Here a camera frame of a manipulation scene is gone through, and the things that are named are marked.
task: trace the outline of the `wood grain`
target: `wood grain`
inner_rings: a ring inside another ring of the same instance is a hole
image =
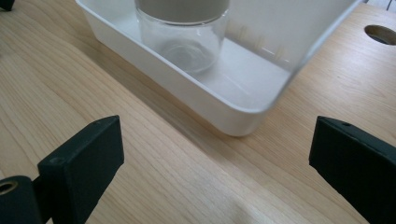
[[[364,33],[396,16],[360,5],[261,127],[215,130],[98,42],[72,0],[0,11],[0,177],[37,163],[89,122],[118,114],[125,164],[88,223],[366,223],[308,165],[318,115],[396,146],[396,48]]]

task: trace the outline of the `gray lid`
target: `gray lid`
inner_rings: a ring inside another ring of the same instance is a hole
[[[220,17],[230,0],[135,0],[137,8],[162,21],[206,22]]]

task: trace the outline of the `wooden table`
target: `wooden table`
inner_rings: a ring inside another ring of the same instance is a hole
[[[125,164],[88,223],[365,223],[308,155],[318,115],[396,146],[396,47],[363,31],[395,21],[360,5],[234,138],[98,42],[73,0],[17,0],[0,11],[0,178],[36,178],[53,149],[118,114]]]

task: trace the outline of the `clear glass jar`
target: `clear glass jar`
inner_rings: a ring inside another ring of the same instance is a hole
[[[137,5],[137,18],[143,43],[194,75],[207,70],[219,57],[227,11],[208,21],[165,21],[150,16]]]

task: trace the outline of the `white plastic tray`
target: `white plastic tray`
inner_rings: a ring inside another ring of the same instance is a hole
[[[77,0],[98,40],[224,133],[252,133],[360,0],[232,0],[219,61],[190,76],[142,44],[134,0]]]

